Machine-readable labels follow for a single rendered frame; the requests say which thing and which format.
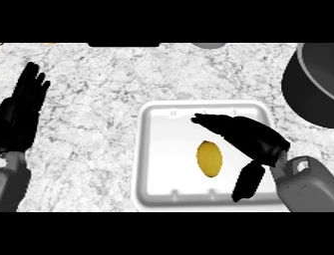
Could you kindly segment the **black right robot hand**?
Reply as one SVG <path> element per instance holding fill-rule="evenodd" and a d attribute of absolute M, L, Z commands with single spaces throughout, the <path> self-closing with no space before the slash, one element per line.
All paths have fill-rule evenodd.
<path fill-rule="evenodd" d="M 218 134 L 249 157 L 230 193 L 232 201 L 238 202 L 254 195 L 264 174 L 263 166 L 275 166 L 279 155 L 288 151 L 289 142 L 269 126 L 247 117 L 195 114 L 190 121 Z"/>

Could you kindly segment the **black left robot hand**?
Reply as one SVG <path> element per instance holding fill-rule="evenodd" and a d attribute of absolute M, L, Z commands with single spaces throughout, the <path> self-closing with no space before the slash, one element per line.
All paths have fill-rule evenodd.
<path fill-rule="evenodd" d="M 20 73 L 11 96 L 0 103 L 0 154 L 25 152 L 32 146 L 40 110 L 50 82 L 40 67 L 29 62 Z"/>

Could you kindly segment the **yellow lemon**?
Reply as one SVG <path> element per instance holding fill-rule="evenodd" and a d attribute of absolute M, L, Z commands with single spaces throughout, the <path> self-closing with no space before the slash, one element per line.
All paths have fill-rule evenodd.
<path fill-rule="evenodd" d="M 207 177 L 215 177 L 221 167 L 221 154 L 215 144 L 204 140 L 196 148 L 196 164 Z"/>

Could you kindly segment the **white square tray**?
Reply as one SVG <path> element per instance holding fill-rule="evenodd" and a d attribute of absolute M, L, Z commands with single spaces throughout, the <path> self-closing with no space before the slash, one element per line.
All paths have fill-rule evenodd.
<path fill-rule="evenodd" d="M 254 195 L 233 201 L 230 192 L 249 157 L 190 122 L 193 114 L 244 116 L 273 125 L 266 105 L 255 100 L 152 101 L 142 106 L 131 184 L 133 204 L 140 211 L 273 211 L 286 210 L 264 175 Z M 221 168 L 207 177 L 195 153 L 205 141 L 217 145 Z"/>

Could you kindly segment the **dark grey pot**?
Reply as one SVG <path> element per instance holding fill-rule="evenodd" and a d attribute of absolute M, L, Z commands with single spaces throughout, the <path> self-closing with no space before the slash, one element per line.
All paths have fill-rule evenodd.
<path fill-rule="evenodd" d="M 285 103 L 312 124 L 334 128 L 334 43 L 298 43 L 281 79 Z"/>

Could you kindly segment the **grey round object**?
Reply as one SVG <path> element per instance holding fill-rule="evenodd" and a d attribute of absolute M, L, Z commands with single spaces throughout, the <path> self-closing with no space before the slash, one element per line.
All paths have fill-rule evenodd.
<path fill-rule="evenodd" d="M 224 43 L 192 43 L 198 48 L 205 50 L 218 49 L 224 46 Z"/>

